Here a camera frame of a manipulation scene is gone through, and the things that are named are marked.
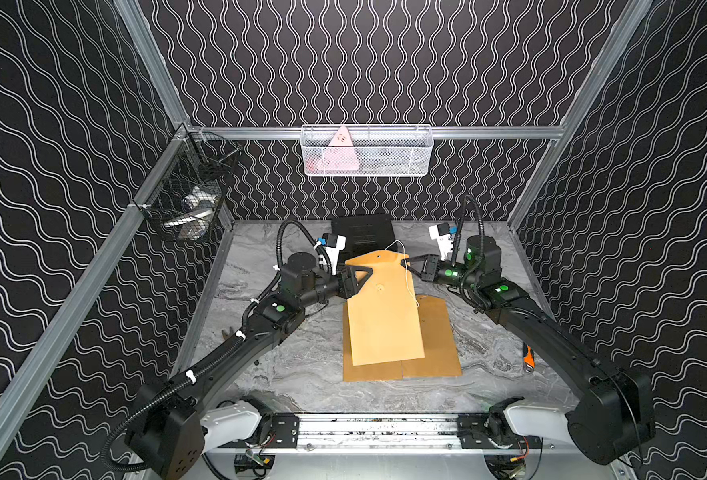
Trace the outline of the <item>orange handled adjustable wrench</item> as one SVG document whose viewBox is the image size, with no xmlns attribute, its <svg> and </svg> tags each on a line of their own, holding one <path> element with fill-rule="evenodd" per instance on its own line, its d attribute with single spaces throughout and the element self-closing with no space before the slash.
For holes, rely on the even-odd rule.
<svg viewBox="0 0 707 480">
<path fill-rule="evenodd" d="M 533 349 L 531 349 L 531 346 L 523 344 L 523 369 L 527 373 L 533 373 L 535 368 L 537 368 L 537 361 L 535 361 Z"/>
</svg>

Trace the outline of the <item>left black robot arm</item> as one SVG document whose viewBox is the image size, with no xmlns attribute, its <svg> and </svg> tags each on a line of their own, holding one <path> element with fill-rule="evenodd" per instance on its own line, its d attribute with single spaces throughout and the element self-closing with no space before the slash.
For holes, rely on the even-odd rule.
<svg viewBox="0 0 707 480">
<path fill-rule="evenodd" d="M 213 428 L 203 424 L 208 405 L 250 364 L 281 345 L 306 320 L 307 309 L 333 297 L 351 299 L 373 277 L 367 266 L 336 267 L 324 242 L 296 226 L 311 252 L 283 256 L 284 221 L 277 234 L 277 271 L 245 309 L 240 328 L 199 362 L 163 383 L 144 385 L 129 416 L 108 435 L 100 458 L 119 473 L 152 470 L 182 478 L 207 451 Z"/>
</svg>

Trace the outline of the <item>yellow handled pliers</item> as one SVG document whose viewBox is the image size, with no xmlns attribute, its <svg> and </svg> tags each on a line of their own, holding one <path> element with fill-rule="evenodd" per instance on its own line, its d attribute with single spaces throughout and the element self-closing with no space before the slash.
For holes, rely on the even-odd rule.
<svg viewBox="0 0 707 480">
<path fill-rule="evenodd" d="M 223 330 L 222 335 L 225 342 L 231 341 L 239 343 L 242 341 L 242 332 L 233 327 L 230 327 L 228 330 Z"/>
</svg>

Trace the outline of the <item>silver object in black basket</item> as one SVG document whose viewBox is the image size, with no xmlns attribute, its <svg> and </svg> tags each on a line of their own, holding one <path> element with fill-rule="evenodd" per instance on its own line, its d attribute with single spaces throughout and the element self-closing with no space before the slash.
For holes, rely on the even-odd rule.
<svg viewBox="0 0 707 480">
<path fill-rule="evenodd" d="M 183 212 L 164 221 L 163 228 L 173 233 L 177 240 L 199 240 L 207 233 L 220 200 L 219 189 L 195 186 L 182 199 Z"/>
</svg>

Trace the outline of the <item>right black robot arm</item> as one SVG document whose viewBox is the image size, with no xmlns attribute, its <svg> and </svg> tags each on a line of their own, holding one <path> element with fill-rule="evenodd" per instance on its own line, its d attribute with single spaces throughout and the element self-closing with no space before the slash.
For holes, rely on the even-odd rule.
<svg viewBox="0 0 707 480">
<path fill-rule="evenodd" d="M 477 221 L 477 234 L 463 239 L 469 215 Z M 571 409 L 519 397 L 505 400 L 487 414 L 489 438 L 551 437 L 575 445 L 599 465 L 641 452 L 655 438 L 651 378 L 587 348 L 549 317 L 525 289 L 503 277 L 501 249 L 485 233 L 473 195 L 463 198 L 455 225 L 434 225 L 429 232 L 439 244 L 439 253 L 411 257 L 403 267 L 425 282 L 447 287 L 473 311 L 515 334 L 577 397 L 577 406 Z"/>
</svg>

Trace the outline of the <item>pink triangular sheet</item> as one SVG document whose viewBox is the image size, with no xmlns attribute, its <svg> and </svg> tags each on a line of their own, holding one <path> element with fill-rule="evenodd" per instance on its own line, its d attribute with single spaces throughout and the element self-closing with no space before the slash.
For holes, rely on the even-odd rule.
<svg viewBox="0 0 707 480">
<path fill-rule="evenodd" d="M 315 173 L 325 175 L 346 175 L 359 172 L 361 162 L 347 126 L 341 126 L 334 134 L 321 157 L 313 163 Z"/>
</svg>

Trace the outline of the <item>black plastic tool case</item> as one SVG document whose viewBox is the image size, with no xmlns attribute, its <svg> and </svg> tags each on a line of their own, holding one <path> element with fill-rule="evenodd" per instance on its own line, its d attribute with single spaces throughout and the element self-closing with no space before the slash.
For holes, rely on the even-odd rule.
<svg viewBox="0 0 707 480">
<path fill-rule="evenodd" d="M 332 233 L 346 238 L 339 264 L 369 252 L 386 250 L 395 242 L 393 221 L 387 214 L 333 218 Z"/>
</svg>

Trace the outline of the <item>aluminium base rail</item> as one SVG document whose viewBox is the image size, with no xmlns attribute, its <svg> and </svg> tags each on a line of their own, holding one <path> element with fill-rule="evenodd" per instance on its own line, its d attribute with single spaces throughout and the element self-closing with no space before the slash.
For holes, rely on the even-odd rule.
<svg viewBox="0 0 707 480">
<path fill-rule="evenodd" d="M 455 453 L 579 444 L 559 409 L 517 402 L 480 414 L 261 414 L 250 404 L 212 410 L 183 430 L 185 458 L 218 449 L 294 453 Z"/>
</svg>

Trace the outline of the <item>brown file bag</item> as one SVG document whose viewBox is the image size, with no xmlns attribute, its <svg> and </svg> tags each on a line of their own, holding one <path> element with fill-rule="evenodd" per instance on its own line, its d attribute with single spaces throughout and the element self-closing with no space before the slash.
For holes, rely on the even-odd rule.
<svg viewBox="0 0 707 480">
<path fill-rule="evenodd" d="M 447 302 L 441 298 L 420 295 L 419 322 L 425 357 L 405 360 L 403 378 L 459 377 L 461 362 L 449 321 Z"/>
<path fill-rule="evenodd" d="M 401 362 L 385 362 L 355 366 L 353 364 L 349 311 L 344 307 L 343 318 L 343 382 L 391 381 L 403 379 Z"/>
<path fill-rule="evenodd" d="M 352 362 L 355 366 L 399 362 L 425 357 L 419 322 L 419 301 L 405 245 L 389 247 L 346 262 L 357 268 L 363 283 L 347 301 Z"/>
</svg>

